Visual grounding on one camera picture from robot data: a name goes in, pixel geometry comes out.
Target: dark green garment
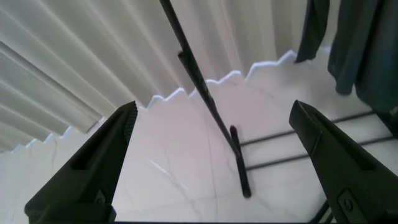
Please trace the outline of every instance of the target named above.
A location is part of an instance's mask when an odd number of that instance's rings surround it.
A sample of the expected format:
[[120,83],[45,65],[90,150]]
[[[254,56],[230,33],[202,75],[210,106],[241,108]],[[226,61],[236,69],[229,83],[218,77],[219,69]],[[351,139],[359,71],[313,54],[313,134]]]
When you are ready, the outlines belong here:
[[[325,35],[329,0],[308,0],[296,62],[314,59]],[[398,106],[398,0],[341,0],[329,72],[336,91],[376,111]]]

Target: sleeve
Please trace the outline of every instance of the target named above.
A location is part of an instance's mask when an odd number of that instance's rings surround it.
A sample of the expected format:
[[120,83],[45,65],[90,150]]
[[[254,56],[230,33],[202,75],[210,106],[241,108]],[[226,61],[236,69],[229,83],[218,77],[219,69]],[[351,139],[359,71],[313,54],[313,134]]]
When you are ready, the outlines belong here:
[[295,63],[314,59],[328,25],[330,0],[308,0],[303,35]]

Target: white curtain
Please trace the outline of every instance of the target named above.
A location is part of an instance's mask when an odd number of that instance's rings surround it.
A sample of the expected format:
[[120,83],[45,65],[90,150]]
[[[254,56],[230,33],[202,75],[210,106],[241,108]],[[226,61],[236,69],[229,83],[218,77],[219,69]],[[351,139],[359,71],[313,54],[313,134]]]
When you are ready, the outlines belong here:
[[[299,47],[306,0],[172,4],[206,79]],[[191,93],[179,51],[158,0],[0,0],[0,150],[85,133],[132,100]]]

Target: marble floor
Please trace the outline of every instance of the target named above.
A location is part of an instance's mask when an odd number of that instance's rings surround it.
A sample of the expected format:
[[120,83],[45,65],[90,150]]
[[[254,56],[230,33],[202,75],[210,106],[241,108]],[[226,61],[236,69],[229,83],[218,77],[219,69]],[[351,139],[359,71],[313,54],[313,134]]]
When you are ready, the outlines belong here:
[[[355,94],[335,92],[327,55],[299,65],[287,55],[278,66],[253,68],[247,79],[233,72],[220,84],[208,82],[208,88],[224,122],[237,127],[241,141],[290,130],[296,99],[330,119],[369,111]],[[325,201],[309,159],[250,171],[253,196],[245,199],[233,153],[197,93],[180,91],[168,101],[155,99],[138,114],[113,200],[117,220],[307,222]],[[44,144],[0,156],[1,223],[27,223],[26,201],[102,122],[89,134],[72,128],[62,138],[52,136]],[[374,115],[338,126],[355,141],[391,135]],[[389,141],[366,150],[398,174],[397,147],[398,141]],[[296,135],[242,150],[246,166],[305,153]]]

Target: garment rack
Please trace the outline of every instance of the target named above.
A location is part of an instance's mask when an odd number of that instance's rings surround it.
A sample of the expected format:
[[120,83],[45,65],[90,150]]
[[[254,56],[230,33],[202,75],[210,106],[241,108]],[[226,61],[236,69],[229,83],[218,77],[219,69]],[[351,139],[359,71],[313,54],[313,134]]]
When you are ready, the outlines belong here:
[[[244,165],[244,158],[243,158],[243,154],[241,151],[241,147],[247,146],[250,144],[259,143],[259,142],[269,141],[271,139],[280,138],[280,137],[288,136],[291,134],[295,134],[295,131],[294,130],[284,131],[281,133],[271,134],[269,136],[264,136],[264,137],[257,138],[257,139],[239,142],[238,132],[237,132],[235,126],[233,126],[233,125],[230,126],[229,131],[228,131],[223,120],[221,119],[220,114],[217,111],[216,104],[215,104],[213,98],[211,97],[210,92],[208,91],[206,82],[203,79],[203,76],[202,76],[199,66],[197,64],[197,61],[195,59],[195,56],[193,55],[193,52],[189,46],[188,40],[185,37],[185,34],[182,30],[180,22],[178,21],[177,15],[173,9],[173,6],[172,6],[170,0],[159,0],[159,1],[160,1],[162,8],[167,16],[167,19],[170,22],[170,25],[172,26],[172,29],[178,39],[178,42],[180,43],[181,48],[182,48],[182,50],[178,53],[177,56],[180,59],[184,68],[186,69],[187,73],[189,74],[193,84],[195,85],[196,89],[198,90],[202,100],[205,102],[212,117],[216,121],[220,131],[223,133],[223,136],[225,137],[227,143],[229,144],[230,148],[232,149],[232,151],[235,155],[235,158],[236,158],[236,165],[238,167],[239,179],[240,179],[240,183],[241,183],[243,196],[245,198],[250,198],[252,193],[251,193],[251,189],[250,189],[250,185],[249,185],[249,181],[248,181],[247,171],[252,171],[255,169],[274,166],[277,164],[283,164],[286,162],[293,162],[293,161],[296,161],[299,159],[306,159],[306,158],[308,158],[308,154],[287,157],[285,159],[279,159],[279,160],[275,160],[275,161],[265,162],[262,164],[256,164],[256,165],[249,166],[249,167],[246,167]],[[375,112],[369,111],[369,112],[365,112],[365,113],[359,113],[359,114],[347,116],[344,118],[336,119],[333,122],[340,123],[343,121],[349,121],[352,119],[362,118],[362,117],[369,116],[372,114],[375,114]],[[382,119],[382,121],[390,129],[390,131],[393,133],[393,136],[385,137],[385,138],[376,138],[376,139],[371,139],[368,141],[359,142],[359,144],[361,146],[375,144],[377,142],[390,141],[390,140],[393,140],[396,137],[398,137],[397,128],[396,128],[397,126],[390,125],[390,124],[386,123],[386,121],[389,119],[388,114],[387,115],[386,114],[377,114],[377,115]],[[325,202],[323,204],[322,208],[318,211],[318,213],[312,218],[310,223],[318,223],[320,221],[320,219],[322,218],[322,216],[326,213],[328,208],[329,208],[329,205],[327,202]],[[331,220],[332,220],[332,216],[330,215],[327,218],[326,223],[330,223]]]

